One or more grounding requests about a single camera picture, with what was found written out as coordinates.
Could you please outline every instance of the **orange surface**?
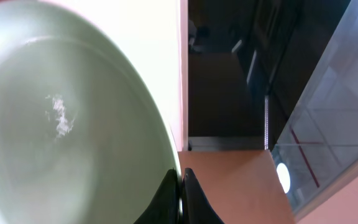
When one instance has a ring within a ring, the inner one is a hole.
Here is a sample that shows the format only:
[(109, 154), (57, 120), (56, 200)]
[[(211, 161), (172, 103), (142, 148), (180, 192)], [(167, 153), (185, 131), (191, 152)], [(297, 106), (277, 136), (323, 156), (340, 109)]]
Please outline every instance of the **orange surface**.
[(268, 151), (179, 152), (224, 223), (294, 223)]

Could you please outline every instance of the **white oval light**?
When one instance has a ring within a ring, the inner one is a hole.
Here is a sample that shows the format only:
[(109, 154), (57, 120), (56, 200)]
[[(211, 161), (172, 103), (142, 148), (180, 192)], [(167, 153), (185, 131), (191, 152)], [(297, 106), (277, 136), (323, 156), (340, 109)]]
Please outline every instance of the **white oval light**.
[(291, 187), (291, 178), (290, 173), (287, 169), (287, 166), (284, 163), (280, 163), (277, 166), (278, 179), (280, 180), (281, 185), (285, 193), (288, 193)]

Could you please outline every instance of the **light fixture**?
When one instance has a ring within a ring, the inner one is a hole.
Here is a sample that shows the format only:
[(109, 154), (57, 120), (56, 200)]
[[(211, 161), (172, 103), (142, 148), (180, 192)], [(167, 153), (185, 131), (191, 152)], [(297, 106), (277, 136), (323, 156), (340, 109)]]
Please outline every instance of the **light fixture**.
[(287, 166), (284, 163), (280, 163), (277, 166), (278, 179), (280, 180), (281, 185), (285, 193), (288, 193), (291, 187), (291, 178), (290, 173), (287, 169)]

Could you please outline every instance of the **reflective surface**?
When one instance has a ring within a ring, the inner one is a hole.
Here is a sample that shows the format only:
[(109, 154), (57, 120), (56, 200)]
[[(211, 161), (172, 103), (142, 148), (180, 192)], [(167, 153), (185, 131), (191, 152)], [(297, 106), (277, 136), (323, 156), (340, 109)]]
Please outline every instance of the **reflective surface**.
[(273, 149), (297, 211), (358, 159), (358, 1), (352, 1)]
[(107, 38), (48, 4), (0, 4), (0, 223), (133, 223), (172, 168), (153, 99)]

